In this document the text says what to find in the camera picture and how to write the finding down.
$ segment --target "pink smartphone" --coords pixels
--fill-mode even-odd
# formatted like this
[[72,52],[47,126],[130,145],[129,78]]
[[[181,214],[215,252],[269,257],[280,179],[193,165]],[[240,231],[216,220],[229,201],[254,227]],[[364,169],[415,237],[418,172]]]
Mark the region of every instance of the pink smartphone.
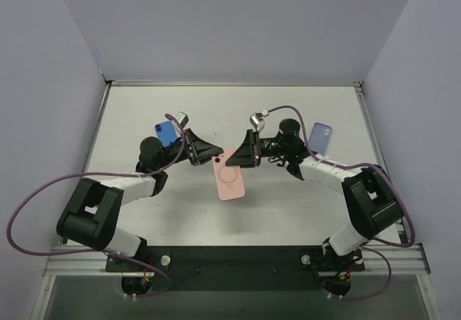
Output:
[[245,195],[242,173],[239,166],[226,166],[225,161],[235,152],[235,148],[224,148],[219,156],[212,157],[216,185],[220,200],[238,199]]

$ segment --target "screw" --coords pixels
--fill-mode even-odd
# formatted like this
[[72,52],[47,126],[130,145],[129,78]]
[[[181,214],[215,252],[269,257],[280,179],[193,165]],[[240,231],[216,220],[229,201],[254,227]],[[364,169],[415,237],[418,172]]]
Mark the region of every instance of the screw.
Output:
[[171,262],[171,257],[169,257],[168,255],[164,255],[160,258],[160,263],[162,266],[168,266],[170,265],[170,262]]
[[310,256],[304,254],[304,255],[301,257],[301,262],[303,263],[303,265],[310,265]]

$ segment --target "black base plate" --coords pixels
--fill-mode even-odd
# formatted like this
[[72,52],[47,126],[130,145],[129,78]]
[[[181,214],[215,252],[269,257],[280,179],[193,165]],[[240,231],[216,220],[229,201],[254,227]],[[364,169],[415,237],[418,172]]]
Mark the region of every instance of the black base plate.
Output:
[[[144,260],[163,270],[174,281],[174,290],[317,290],[318,272],[338,272],[345,266],[333,266],[323,259],[321,246],[147,246]],[[310,264],[301,262],[309,255]],[[161,257],[168,255],[168,266]],[[362,257],[360,251],[354,253]],[[354,263],[353,271],[363,271]],[[143,267],[113,258],[107,260],[107,272],[142,272]],[[168,286],[156,274],[153,289]]]

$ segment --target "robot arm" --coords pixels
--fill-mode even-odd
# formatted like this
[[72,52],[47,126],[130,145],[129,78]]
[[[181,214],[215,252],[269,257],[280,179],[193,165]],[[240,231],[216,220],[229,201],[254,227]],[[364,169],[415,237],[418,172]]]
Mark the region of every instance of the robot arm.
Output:
[[268,157],[269,160],[280,161],[277,166],[286,167],[298,179],[317,182],[343,194],[350,220],[323,244],[326,252],[333,249],[332,258],[351,254],[402,218],[402,210],[393,192],[375,170],[344,170],[338,168],[335,161],[325,163],[322,159],[315,160],[300,139],[299,122],[293,119],[280,122],[275,137],[260,138],[259,131],[264,127],[265,116],[267,112],[251,116],[250,121],[256,131],[246,131],[242,145],[226,161],[226,165],[251,168],[259,166],[261,159]]
[[[189,159],[194,166],[204,164],[223,152],[198,138],[190,129],[184,131],[185,148],[177,162]],[[151,136],[140,144],[136,172],[139,177],[123,177],[106,181],[83,178],[68,201],[56,227],[58,235],[95,250],[105,250],[134,257],[142,252],[147,242],[117,227],[120,208],[134,200],[157,195],[164,188],[168,175],[159,172],[151,177],[144,174],[157,171],[170,164],[181,151],[180,139],[162,146]],[[95,213],[87,208],[97,208]]]

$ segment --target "white wall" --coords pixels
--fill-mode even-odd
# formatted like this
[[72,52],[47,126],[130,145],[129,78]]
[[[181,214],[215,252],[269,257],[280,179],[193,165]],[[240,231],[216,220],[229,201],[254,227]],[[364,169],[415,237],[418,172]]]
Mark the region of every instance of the white wall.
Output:
[[408,0],[64,0],[106,79],[345,84]]
[[[104,81],[61,0],[0,0],[0,319],[28,319],[45,259],[14,251],[5,228],[42,183],[82,170]],[[71,182],[18,218],[13,234],[31,249],[56,242]]]
[[461,319],[461,0],[410,0],[364,83],[444,319]]

